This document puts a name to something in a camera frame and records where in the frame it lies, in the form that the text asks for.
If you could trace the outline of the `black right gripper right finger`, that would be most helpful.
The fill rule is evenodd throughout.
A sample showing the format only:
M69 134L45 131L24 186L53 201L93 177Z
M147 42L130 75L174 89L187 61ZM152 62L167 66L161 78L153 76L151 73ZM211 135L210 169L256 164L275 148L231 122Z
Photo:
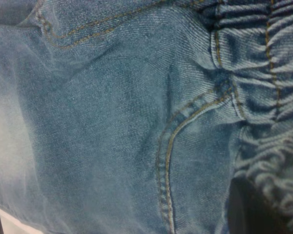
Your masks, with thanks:
M231 234L286 234L282 218L254 185L244 178L230 182L228 227Z

